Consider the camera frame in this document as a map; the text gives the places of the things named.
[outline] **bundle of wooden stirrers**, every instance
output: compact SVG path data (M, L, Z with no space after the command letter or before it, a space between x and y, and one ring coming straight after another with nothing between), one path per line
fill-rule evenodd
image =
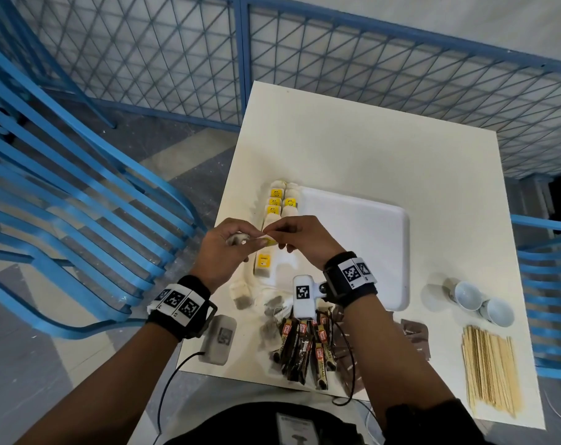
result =
M462 352L472 412L476 413L478 399L515 417L522 408L522 400L511 338L504 339L476 326L466 326Z

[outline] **gray device on table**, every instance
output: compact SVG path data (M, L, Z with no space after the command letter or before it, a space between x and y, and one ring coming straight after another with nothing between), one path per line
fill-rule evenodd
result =
M210 327L200 348L200 351L205 354L199 356L198 359L208 364L224 366L229 359L236 329L237 321L233 317L215 316L210 322Z

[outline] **black sleeve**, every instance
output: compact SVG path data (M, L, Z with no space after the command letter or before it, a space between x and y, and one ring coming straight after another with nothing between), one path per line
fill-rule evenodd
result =
M386 445L489 443L458 399L425 410L409 405L393 406L386 411L383 433Z

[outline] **pile of coffee packets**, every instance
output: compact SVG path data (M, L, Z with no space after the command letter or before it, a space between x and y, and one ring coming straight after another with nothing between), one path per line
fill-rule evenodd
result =
M305 385L309 366L315 372L315 386L328 389L327 371L336 371L336 359L332 353L332 315L320 311L315 320L298 320L292 316L280 326L281 345L272 353L272 359L280 365L280 371L289 381Z
M353 393L365 388L359 367L356 350L350 340L350 332L343 323L344 313L339 306L332 310L319 311L315 320L298 320L291 314L283 318L280 325L274 324L274 334L280 342L271 353L272 359L280 366L280 371L289 381L305 385L309 367L314 372L315 387L328 389L328 371L337 371L346 393L352 391L353 367L355 388ZM417 321L402 320L394 322L398 329L423 353L426 360L429 353L429 330Z

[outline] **table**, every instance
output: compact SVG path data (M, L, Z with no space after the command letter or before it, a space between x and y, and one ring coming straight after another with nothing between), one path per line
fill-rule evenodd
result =
M217 224L226 217L262 224L259 201L275 179L404 208L410 217L410 305L394 318L428 326L431 365L466 406L463 327L476 324L511 336L524 408L512 418L478 403L477 418L544 428L494 132L255 82ZM249 273L253 259L238 271ZM321 281L320 275L314 279ZM499 328L448 301L444 285L456 279L506 299L514 324ZM258 351L261 309L237 310L228 284L211 300L219 314L238 322L229 360L219 367L192 359L184 371L312 390L286 381L271 370L267 353ZM180 359L200 344L186 341ZM345 396L338 381L329 384L329 395ZM365 392L355 398L368 399Z

